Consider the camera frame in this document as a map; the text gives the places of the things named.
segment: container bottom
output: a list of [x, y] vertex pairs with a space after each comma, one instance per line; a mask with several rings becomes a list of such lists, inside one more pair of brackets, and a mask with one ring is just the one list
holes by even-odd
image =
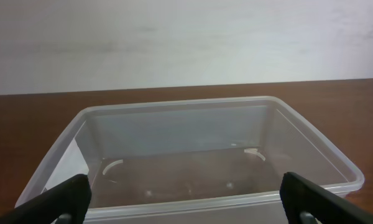
[[90, 208], [278, 190], [281, 177], [264, 156], [250, 153], [256, 149], [103, 159], [94, 180]]

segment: brown wooden surface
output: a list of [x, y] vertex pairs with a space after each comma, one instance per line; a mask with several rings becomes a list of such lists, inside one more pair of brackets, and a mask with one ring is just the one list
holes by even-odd
[[276, 96], [297, 110], [366, 177], [348, 200], [373, 213], [373, 79], [0, 96], [0, 214], [12, 209], [43, 156], [89, 106]]

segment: brown tabletop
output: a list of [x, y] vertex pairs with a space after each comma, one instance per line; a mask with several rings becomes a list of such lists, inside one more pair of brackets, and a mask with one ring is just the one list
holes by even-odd
[[373, 213], [373, 79], [0, 96], [0, 215], [15, 202], [67, 124], [89, 106], [276, 96], [316, 126], [364, 173], [347, 199]]

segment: container lip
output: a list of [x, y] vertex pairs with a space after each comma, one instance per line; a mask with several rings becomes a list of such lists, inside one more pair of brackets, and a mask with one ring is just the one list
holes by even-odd
[[[353, 182], [345, 182], [341, 184], [323, 185], [322, 187], [334, 194], [343, 194], [359, 190], [364, 183], [364, 175], [359, 168], [352, 163], [326, 136], [324, 136], [318, 129], [316, 129], [309, 121], [307, 121], [302, 115], [296, 112], [288, 104], [276, 98], [274, 96], [245, 96], [237, 98], [212, 98], [212, 99], [200, 99], [200, 100], [180, 100], [180, 101], [163, 101], [163, 102], [151, 102], [151, 103], [133, 103], [125, 105], [107, 105], [107, 106], [92, 106], [81, 110], [75, 118], [69, 123], [64, 131], [59, 135], [58, 139], [54, 142], [53, 146], [48, 150], [48, 153], [40, 162], [38, 168], [34, 172], [33, 176], [29, 180], [25, 189], [21, 193], [21, 196], [16, 202], [16, 207], [20, 206], [27, 200], [32, 186], [36, 183], [37, 179], [42, 173], [42, 170], [57, 150], [60, 141], [70, 132], [76, 123], [83, 118], [84, 115], [99, 111], [99, 110], [115, 110], [125, 108], [143, 108], [150, 106], [168, 106], [168, 105], [188, 105], [188, 104], [201, 104], [201, 103], [227, 103], [227, 102], [238, 102], [238, 101], [251, 101], [251, 100], [270, 100], [283, 106], [286, 110], [293, 113], [296, 119], [299, 119], [304, 125], [311, 129], [322, 141], [328, 146], [355, 174], [356, 179]], [[189, 212], [193, 210], [209, 210], [209, 209], [220, 209], [226, 207], [238, 207], [248, 206], [261, 203], [270, 203], [280, 201], [279, 191], [264, 192], [249, 195], [237, 195], [220, 198], [207, 198], [198, 200], [188, 200], [182, 202], [166, 202], [166, 203], [154, 203], [148, 205], [132, 205], [123, 207], [109, 207], [109, 208], [91, 208], [87, 211], [86, 220], [95, 220], [107, 217], [132, 217], [138, 215], [158, 215], [161, 213], [178, 213], [178, 212]]]

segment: translucent storage box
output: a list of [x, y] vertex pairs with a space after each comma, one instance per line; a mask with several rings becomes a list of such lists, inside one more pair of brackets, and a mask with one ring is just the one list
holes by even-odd
[[288, 171], [340, 196], [364, 182], [278, 98], [98, 106], [62, 132], [16, 206], [84, 173], [86, 223], [286, 223], [278, 190]]

